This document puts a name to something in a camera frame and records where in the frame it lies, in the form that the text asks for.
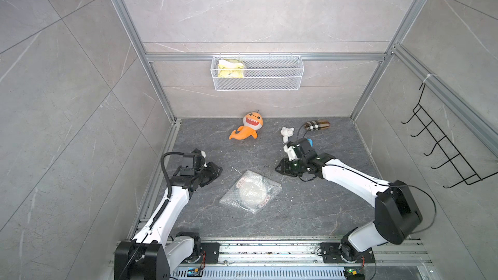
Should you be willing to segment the clear bubble wrap sheet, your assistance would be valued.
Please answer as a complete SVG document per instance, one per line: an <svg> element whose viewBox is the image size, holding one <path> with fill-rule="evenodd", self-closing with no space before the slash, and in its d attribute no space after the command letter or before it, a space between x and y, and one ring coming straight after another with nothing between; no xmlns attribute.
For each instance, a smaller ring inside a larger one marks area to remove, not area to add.
<svg viewBox="0 0 498 280"><path fill-rule="evenodd" d="M281 184L256 172L246 171L221 198L220 204L257 214L281 191Z"/></svg>

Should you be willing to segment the white dinner plate dark rim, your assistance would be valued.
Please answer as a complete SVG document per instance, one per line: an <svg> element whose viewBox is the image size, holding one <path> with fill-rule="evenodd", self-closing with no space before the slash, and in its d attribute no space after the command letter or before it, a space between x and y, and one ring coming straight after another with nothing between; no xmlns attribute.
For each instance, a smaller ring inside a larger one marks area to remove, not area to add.
<svg viewBox="0 0 498 280"><path fill-rule="evenodd" d="M243 209L257 213L271 199L262 177L242 177L236 183L236 202Z"/></svg>

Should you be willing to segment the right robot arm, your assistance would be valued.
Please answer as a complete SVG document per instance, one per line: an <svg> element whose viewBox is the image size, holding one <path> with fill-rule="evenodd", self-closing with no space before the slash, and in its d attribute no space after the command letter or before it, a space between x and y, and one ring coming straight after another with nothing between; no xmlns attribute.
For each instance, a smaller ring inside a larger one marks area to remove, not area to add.
<svg viewBox="0 0 498 280"><path fill-rule="evenodd" d="M426 191L400 180L381 180L348 166L327 153L317 153L310 139L289 141L283 146L287 157L275 171L284 176L300 178L305 173L333 182L368 202L374 208L374 220L348 232L338 246L341 258L355 263L362 254L374 246L391 243L399 245L412 234L424 232L436 220L433 216L426 228L416 230L423 215L411 192L424 193L437 209L434 198Z"/></svg>

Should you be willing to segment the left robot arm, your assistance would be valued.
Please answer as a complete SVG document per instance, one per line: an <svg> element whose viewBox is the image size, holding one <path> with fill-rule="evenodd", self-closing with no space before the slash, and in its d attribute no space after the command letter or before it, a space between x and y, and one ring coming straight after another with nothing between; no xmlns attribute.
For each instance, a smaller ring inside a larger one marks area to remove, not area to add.
<svg viewBox="0 0 498 280"><path fill-rule="evenodd" d="M114 252L114 279L169 279L183 262L205 268L207 254L200 235L180 232L168 243L168 237L181 211L193 193L211 184L223 171L206 161L206 153L166 152L160 158L167 189L150 219L129 241L122 241Z"/></svg>

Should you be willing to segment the small white figurine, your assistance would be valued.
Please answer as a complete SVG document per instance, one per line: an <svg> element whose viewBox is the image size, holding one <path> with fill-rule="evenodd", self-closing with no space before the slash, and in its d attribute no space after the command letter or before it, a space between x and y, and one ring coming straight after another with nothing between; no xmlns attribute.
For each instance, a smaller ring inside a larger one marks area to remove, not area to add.
<svg viewBox="0 0 498 280"><path fill-rule="evenodd" d="M280 134L282 136L283 143L286 144L289 142L289 138L294 135L294 128L282 127Z"/></svg>

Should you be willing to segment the plaid brown pouch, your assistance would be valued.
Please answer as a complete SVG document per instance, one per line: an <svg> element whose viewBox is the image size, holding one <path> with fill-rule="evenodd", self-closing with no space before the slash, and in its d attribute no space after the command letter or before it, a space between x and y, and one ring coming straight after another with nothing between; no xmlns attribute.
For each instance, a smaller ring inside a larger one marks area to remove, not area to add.
<svg viewBox="0 0 498 280"><path fill-rule="evenodd" d="M324 119L308 121L304 124L307 131L324 130L330 127L330 122Z"/></svg>

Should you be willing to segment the orange shark plush toy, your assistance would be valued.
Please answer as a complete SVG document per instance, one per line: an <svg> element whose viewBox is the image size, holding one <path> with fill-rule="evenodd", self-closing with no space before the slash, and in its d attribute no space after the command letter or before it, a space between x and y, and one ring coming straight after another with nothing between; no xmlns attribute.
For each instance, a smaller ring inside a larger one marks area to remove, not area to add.
<svg viewBox="0 0 498 280"><path fill-rule="evenodd" d="M263 118L259 112L253 111L243 118L243 125L234 130L229 139L244 140L248 137L258 138L258 130L263 126Z"/></svg>

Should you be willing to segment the yellow white cloth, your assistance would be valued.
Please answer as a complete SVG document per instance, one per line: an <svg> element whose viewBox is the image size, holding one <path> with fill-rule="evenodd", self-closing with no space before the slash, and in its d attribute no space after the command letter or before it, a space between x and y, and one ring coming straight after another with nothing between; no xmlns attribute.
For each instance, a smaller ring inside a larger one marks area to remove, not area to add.
<svg viewBox="0 0 498 280"><path fill-rule="evenodd" d="M217 65L217 77L224 79L242 79L246 66L234 59L220 59Z"/></svg>

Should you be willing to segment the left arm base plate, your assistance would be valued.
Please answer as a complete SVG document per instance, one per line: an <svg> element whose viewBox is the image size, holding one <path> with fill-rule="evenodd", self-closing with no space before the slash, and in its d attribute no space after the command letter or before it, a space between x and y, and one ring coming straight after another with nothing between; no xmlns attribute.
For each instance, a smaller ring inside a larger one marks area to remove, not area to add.
<svg viewBox="0 0 498 280"><path fill-rule="evenodd" d="M220 243L202 242L195 244L193 253L184 262L189 264L217 264L220 255Z"/></svg>

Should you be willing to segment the aluminium mounting rail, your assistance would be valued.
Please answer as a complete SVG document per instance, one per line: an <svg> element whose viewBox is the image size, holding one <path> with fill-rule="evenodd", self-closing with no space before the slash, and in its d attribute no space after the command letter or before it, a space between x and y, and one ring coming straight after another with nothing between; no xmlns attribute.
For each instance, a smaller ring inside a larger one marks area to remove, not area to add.
<svg viewBox="0 0 498 280"><path fill-rule="evenodd" d="M439 279L420 240L374 246L375 263L326 264L316 254L327 237L219 237L217 264L182 263L169 279Z"/></svg>

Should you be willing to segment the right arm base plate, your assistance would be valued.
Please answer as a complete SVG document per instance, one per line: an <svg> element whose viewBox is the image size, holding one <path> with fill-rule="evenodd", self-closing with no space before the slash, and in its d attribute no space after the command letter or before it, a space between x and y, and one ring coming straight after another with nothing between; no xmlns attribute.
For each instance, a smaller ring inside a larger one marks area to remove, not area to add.
<svg viewBox="0 0 498 280"><path fill-rule="evenodd" d="M340 242L321 242L319 249L316 251L326 264L332 263L375 263L376 258L373 250L369 248L366 251L358 252L355 249L344 250Z"/></svg>

